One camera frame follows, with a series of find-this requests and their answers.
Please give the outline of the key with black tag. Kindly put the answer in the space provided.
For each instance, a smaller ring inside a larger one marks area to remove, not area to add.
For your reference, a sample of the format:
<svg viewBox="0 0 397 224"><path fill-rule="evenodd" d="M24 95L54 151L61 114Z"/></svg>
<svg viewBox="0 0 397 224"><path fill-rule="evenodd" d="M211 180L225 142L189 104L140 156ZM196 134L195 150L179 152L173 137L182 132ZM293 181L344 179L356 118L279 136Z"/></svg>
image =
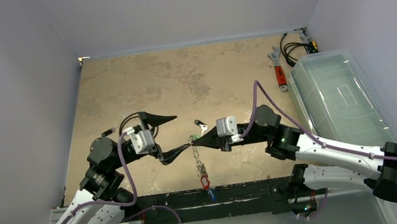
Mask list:
<svg viewBox="0 0 397 224"><path fill-rule="evenodd" d="M198 119L194 120L194 123L195 123L195 125L200 127L201 133L204 133L208 129L207 124L205 124L204 122L202 122L202 121L200 121Z"/></svg>

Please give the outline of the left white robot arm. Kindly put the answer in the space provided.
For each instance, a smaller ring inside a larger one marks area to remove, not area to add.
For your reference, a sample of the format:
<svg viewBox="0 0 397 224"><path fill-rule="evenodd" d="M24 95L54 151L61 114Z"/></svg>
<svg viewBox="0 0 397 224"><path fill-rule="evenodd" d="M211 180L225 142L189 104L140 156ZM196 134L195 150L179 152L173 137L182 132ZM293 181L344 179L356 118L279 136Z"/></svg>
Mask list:
<svg viewBox="0 0 397 224"><path fill-rule="evenodd" d="M92 142L87 157L88 170L56 224L116 224L137 217L136 187L132 185L129 191L120 186L124 178L132 178L128 164L144 156L152 156L167 165L187 146L164 152L154 140L153 130L176 119L176 116L144 111L139 111L136 116L139 123L123 129L117 141L110 138L116 129L110 128Z"/></svg>

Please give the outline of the metal key organizer ring plate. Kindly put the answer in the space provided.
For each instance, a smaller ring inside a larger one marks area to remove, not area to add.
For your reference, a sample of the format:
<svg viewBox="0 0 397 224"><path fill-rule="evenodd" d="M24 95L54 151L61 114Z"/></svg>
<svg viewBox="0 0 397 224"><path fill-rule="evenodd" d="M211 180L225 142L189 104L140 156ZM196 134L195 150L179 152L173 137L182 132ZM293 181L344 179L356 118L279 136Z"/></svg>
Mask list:
<svg viewBox="0 0 397 224"><path fill-rule="evenodd" d="M208 172L206 170L206 167L202 163L202 161L200 160L200 153L197 150L197 147L193 146L192 140L193 140L192 139L192 135L190 135L189 138L188 138L188 142L191 144L191 148L192 148L192 152L193 152L193 158L194 158L194 160L196 162L195 165L196 165L196 168L197 168L197 174L198 174L199 177L201 177L202 175L206 175L208 177Z"/></svg>

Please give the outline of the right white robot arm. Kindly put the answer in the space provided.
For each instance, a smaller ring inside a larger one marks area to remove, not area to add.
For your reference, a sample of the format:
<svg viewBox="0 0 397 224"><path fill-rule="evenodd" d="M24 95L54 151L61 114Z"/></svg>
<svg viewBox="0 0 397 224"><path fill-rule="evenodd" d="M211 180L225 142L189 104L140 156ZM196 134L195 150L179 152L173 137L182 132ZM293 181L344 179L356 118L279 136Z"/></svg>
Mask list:
<svg viewBox="0 0 397 224"><path fill-rule="evenodd" d="M233 116L218 119L214 128L192 144L229 152L233 146L266 142L265 151L273 158L307 162L293 168L289 187L296 195L322 189L359 189L397 203L397 143L348 144L308 135L280 122L281 116L263 104L255 109L252 123L239 124Z"/></svg>

